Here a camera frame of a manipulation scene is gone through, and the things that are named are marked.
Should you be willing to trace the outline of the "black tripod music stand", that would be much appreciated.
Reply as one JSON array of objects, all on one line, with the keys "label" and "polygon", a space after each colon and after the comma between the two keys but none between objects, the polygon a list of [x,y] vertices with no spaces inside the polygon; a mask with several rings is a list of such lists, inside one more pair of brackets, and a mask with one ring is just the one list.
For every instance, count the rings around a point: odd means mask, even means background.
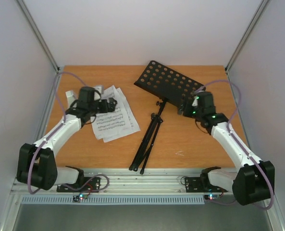
[{"label": "black tripod music stand", "polygon": [[160,126],[163,123],[161,114],[166,104],[170,103],[178,109],[183,109],[183,102],[190,98],[193,92],[202,87],[203,84],[155,60],[151,60],[134,85],[159,98],[159,101],[156,102],[159,110],[157,113],[151,114],[150,124],[129,167],[130,171],[140,171],[140,175],[143,175]]}]

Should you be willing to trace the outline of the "left aluminium corner post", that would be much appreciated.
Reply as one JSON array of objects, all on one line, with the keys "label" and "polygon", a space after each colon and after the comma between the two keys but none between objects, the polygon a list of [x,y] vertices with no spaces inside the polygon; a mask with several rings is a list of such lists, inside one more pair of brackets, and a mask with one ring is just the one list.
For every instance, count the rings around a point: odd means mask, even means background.
[{"label": "left aluminium corner post", "polygon": [[30,10],[28,9],[28,7],[25,3],[25,1],[24,0],[16,0],[15,2],[18,4],[19,8],[21,9],[24,17],[26,18],[28,24],[30,25],[33,33],[36,36],[36,39],[38,40],[39,44],[41,45],[41,47],[42,47],[44,53],[46,54],[50,64],[52,65],[53,69],[55,70],[56,73],[58,73],[60,70],[60,67],[58,66],[55,58],[53,57],[53,55],[52,55],[52,53],[51,53],[51,51],[47,45],[47,43],[45,42],[44,37],[42,36],[42,33],[40,32]]}]

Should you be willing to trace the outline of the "white grey metronome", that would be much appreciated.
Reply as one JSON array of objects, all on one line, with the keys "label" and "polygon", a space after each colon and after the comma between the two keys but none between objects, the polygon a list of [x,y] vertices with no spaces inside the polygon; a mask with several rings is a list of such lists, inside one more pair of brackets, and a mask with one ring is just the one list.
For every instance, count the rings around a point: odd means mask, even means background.
[{"label": "white grey metronome", "polygon": [[76,105],[77,105],[76,100],[78,98],[77,94],[73,90],[69,90],[65,94],[66,94],[68,108],[70,107],[76,108]]}]

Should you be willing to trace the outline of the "aluminium front frame rails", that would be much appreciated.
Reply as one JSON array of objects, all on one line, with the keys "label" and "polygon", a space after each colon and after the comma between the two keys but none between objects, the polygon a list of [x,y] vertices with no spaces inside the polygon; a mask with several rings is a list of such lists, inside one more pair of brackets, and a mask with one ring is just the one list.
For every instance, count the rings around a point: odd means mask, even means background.
[{"label": "aluminium front frame rails", "polygon": [[[58,194],[57,186],[65,184],[81,185],[84,177],[89,181],[101,178],[101,186],[94,193],[100,195],[156,195],[184,194],[185,186],[180,183],[183,176],[199,177],[200,168],[147,168],[143,175],[127,168],[75,168],[58,167],[56,181],[50,189],[41,189],[36,194]],[[74,189],[80,190],[87,182]]]}]

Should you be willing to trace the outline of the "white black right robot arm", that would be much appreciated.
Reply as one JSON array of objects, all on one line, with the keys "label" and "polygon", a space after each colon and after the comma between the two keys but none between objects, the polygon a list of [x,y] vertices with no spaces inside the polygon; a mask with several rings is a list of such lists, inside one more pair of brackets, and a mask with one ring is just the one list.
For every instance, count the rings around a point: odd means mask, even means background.
[{"label": "white black right robot arm", "polygon": [[230,173],[220,167],[202,170],[200,184],[204,190],[215,187],[232,192],[241,205],[249,205],[268,199],[274,202],[275,168],[270,161],[262,161],[240,139],[228,118],[216,112],[213,95],[200,91],[188,99],[183,99],[178,113],[200,122],[201,126],[226,151],[236,173]]}]

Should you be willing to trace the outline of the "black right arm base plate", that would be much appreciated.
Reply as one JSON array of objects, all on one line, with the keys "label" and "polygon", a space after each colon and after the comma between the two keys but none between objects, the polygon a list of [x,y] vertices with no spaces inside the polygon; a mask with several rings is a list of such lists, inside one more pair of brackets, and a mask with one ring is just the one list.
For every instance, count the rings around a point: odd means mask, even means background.
[{"label": "black right arm base plate", "polygon": [[185,186],[187,193],[226,193],[227,190],[221,189],[217,186],[205,186],[200,177],[183,176],[180,183]]}]

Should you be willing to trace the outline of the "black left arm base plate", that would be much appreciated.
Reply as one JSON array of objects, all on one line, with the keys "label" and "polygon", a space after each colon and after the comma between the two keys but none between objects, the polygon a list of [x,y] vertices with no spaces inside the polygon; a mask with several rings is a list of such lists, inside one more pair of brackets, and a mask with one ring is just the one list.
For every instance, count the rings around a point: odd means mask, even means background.
[{"label": "black left arm base plate", "polygon": [[87,184],[80,190],[73,190],[68,187],[65,187],[64,185],[57,186],[57,192],[58,193],[78,193],[78,192],[85,192],[90,191],[92,188],[92,192],[98,190],[101,186],[101,178],[95,177],[94,179],[89,181],[89,177],[84,177],[83,183],[81,185],[74,185],[71,184],[70,186],[74,189],[78,189],[78,187],[84,185],[86,182]]}]

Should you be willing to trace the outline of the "aluminium corner post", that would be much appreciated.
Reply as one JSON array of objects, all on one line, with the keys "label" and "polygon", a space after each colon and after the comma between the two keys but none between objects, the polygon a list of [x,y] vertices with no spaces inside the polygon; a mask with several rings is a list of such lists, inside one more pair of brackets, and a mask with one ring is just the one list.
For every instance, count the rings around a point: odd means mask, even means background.
[{"label": "aluminium corner post", "polygon": [[256,11],[254,12],[248,26],[245,29],[243,36],[241,37],[239,43],[237,44],[231,58],[229,59],[226,67],[225,72],[228,75],[229,71],[231,70],[232,66],[234,65],[235,61],[237,60],[239,54],[241,53],[243,47],[245,46],[247,40],[249,39],[250,35],[252,34],[253,30],[255,29],[257,23],[259,22],[260,18],[262,17],[265,9],[267,8],[270,0],[261,0]]},{"label": "aluminium corner post", "polygon": [[52,55],[52,53],[51,53],[51,51],[47,45],[47,43],[45,42],[44,37],[42,36],[42,33],[40,32],[30,10],[28,9],[28,7],[25,3],[25,1],[24,0],[16,0],[15,2],[18,4],[19,8],[21,9],[24,17],[26,18],[28,24],[30,25],[33,33],[36,36],[36,39],[38,40],[39,44],[41,45],[41,47],[42,47],[44,53],[46,54],[50,64],[52,65],[53,69],[55,70],[56,73],[58,73],[60,70],[60,67],[58,66],[55,58],[53,57],[53,55]]}]

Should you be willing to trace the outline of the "right aluminium corner post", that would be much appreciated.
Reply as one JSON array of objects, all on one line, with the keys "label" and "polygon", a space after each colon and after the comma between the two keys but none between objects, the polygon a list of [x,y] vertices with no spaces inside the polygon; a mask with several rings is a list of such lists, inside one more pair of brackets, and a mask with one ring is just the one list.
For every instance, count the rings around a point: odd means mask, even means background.
[{"label": "right aluminium corner post", "polygon": [[249,39],[250,35],[252,34],[253,30],[255,29],[257,23],[259,22],[260,18],[262,17],[265,9],[267,8],[270,0],[261,0],[256,11],[254,12],[248,26],[245,29],[243,36],[241,37],[239,43],[237,44],[231,58],[229,59],[226,67],[225,72],[228,75],[229,71],[231,70],[232,66],[234,65],[235,61],[237,60],[239,54],[241,53],[243,47],[245,46],[247,40]]}]

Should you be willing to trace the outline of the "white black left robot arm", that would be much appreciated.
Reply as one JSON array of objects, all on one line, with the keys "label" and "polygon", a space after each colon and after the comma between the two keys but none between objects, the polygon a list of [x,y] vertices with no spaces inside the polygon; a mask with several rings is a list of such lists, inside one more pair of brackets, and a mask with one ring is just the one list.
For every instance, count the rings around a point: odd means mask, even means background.
[{"label": "white black left robot arm", "polygon": [[63,118],[44,137],[33,144],[25,143],[19,151],[16,179],[25,183],[30,194],[62,185],[70,190],[83,190],[83,170],[76,167],[58,167],[55,157],[66,142],[91,118],[115,111],[118,102],[102,98],[102,87],[82,87],[77,99],[64,111]]}]

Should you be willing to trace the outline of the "white sheet music page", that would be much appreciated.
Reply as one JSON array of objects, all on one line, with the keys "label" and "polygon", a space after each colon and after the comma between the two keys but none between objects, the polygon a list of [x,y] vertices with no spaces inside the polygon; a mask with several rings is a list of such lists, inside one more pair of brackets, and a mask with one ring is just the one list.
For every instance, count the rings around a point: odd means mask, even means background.
[{"label": "white sheet music page", "polygon": [[114,112],[97,114],[96,120],[92,123],[92,129],[97,140],[120,135],[125,130],[131,129],[128,113],[115,86],[112,85],[107,88],[102,96],[103,99],[115,99],[117,104]]},{"label": "white sheet music page", "polygon": [[124,128],[117,135],[114,135],[114,136],[111,136],[108,138],[103,138],[103,142],[110,142],[110,141],[131,135],[131,134],[134,134],[134,133],[140,131],[140,127],[138,125],[138,122],[137,122],[136,118],[134,117],[134,114],[130,108],[130,105],[129,105],[124,93],[122,92],[121,88],[117,88],[116,90],[118,91],[118,93],[120,94],[120,96],[122,98],[123,104],[125,106],[125,109],[126,109],[126,112],[127,112],[130,124],[131,124],[131,128]]}]

